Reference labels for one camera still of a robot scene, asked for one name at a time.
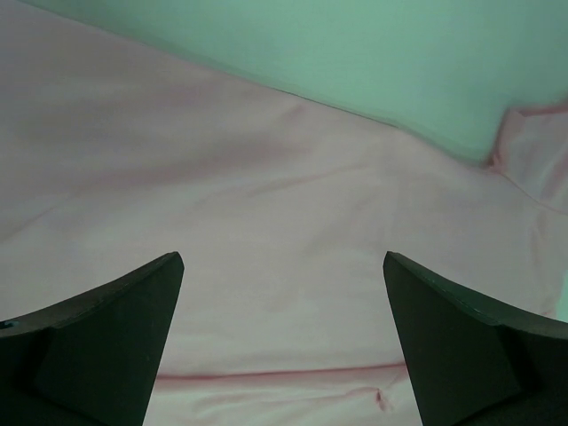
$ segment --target pink bed sheet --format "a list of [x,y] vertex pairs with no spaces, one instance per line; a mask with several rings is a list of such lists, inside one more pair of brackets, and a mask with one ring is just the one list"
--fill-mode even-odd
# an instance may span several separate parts
[[387,250],[554,312],[562,108],[511,112],[481,170],[10,0],[0,60],[2,316],[185,259],[147,426],[419,425]]

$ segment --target pink fabric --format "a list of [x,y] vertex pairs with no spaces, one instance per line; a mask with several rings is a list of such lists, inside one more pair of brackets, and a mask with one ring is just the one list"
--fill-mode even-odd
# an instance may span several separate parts
[[540,137],[506,137],[503,177],[8,0],[0,58],[2,315],[185,259],[147,426],[420,424],[387,250],[554,311],[568,179]]

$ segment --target light green surface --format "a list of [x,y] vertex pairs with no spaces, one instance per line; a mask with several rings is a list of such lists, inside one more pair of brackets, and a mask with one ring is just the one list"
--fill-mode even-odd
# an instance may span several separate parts
[[560,304],[558,304],[557,315],[559,320],[568,322],[568,272],[564,278],[564,293],[562,294]]
[[568,93],[568,1],[27,0],[483,160],[506,107]]

